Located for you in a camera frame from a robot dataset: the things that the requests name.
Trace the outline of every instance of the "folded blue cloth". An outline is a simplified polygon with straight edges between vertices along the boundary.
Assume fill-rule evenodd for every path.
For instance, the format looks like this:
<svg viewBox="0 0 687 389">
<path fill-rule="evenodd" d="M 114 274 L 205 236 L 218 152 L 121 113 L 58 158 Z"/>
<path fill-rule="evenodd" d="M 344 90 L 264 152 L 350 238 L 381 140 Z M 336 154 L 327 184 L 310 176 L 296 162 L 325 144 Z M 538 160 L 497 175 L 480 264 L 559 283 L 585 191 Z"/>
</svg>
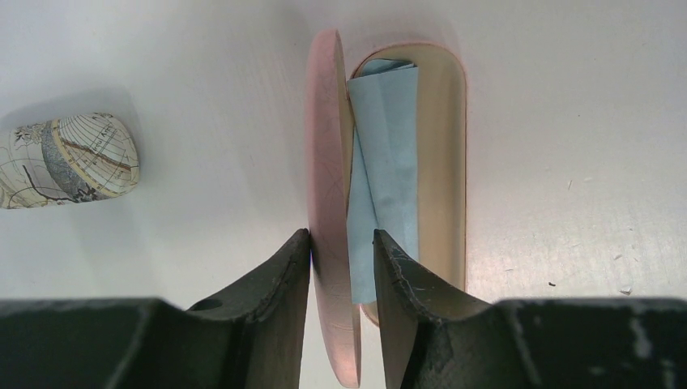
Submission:
<svg viewBox="0 0 687 389">
<path fill-rule="evenodd" d="M 377 59 L 348 81 L 356 119 L 347 222 L 353 303 L 377 300 L 374 229 L 418 259 L 417 74 L 411 62 Z"/>
</svg>

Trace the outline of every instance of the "white table surface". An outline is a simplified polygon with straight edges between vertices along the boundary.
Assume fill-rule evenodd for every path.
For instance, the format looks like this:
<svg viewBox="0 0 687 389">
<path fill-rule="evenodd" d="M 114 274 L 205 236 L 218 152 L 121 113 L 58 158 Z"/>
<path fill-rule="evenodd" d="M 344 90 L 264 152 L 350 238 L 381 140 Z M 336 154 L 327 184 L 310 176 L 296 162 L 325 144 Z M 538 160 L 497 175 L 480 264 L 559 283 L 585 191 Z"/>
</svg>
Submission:
<svg viewBox="0 0 687 389">
<path fill-rule="evenodd" d="M 684 0 L 2 0 L 0 128 L 112 113 L 142 179 L 3 212 L 0 297 L 187 308 L 267 259 L 307 225 L 305 63 L 330 27 L 349 70 L 413 37 L 463 61 L 468 292 L 687 297 Z M 301 387 L 338 387 L 312 289 L 305 331 Z M 367 322 L 363 353 L 383 387 Z"/>
</svg>

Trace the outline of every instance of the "map pattern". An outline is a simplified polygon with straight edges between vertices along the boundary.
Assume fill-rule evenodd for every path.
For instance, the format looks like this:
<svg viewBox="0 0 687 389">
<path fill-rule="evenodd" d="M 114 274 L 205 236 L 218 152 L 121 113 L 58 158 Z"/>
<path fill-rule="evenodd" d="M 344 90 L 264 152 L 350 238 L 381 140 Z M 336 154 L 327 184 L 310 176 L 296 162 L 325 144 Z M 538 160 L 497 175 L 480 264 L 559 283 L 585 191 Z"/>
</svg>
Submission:
<svg viewBox="0 0 687 389">
<path fill-rule="evenodd" d="M 86 203 L 128 193 L 139 181 L 129 131 L 91 113 L 0 134 L 0 207 Z"/>
</svg>

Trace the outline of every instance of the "beige case lining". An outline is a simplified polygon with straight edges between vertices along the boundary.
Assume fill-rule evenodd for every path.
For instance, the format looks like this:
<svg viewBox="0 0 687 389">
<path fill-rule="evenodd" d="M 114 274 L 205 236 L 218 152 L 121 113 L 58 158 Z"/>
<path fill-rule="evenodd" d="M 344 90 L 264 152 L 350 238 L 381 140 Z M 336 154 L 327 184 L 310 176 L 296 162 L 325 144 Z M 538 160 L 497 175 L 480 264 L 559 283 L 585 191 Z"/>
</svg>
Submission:
<svg viewBox="0 0 687 389">
<path fill-rule="evenodd" d="M 395 45 L 366 58 L 410 61 L 418 67 L 417 213 L 423 266 L 465 289 L 466 87 L 463 67 L 447 49 L 428 43 Z M 351 181 L 355 118 L 339 99 L 344 158 L 344 189 Z"/>
</svg>

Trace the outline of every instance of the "world map print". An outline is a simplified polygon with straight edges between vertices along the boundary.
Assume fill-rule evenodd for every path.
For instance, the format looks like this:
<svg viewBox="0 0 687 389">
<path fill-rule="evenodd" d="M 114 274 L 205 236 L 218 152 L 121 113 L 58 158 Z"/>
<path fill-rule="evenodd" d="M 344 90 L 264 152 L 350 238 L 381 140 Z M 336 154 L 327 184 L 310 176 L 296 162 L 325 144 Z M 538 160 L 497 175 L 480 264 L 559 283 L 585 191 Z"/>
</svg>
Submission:
<svg viewBox="0 0 687 389">
<path fill-rule="evenodd" d="M 139 182 L 129 131 L 91 113 L 0 133 L 0 207 L 85 203 L 128 193 Z"/>
</svg>

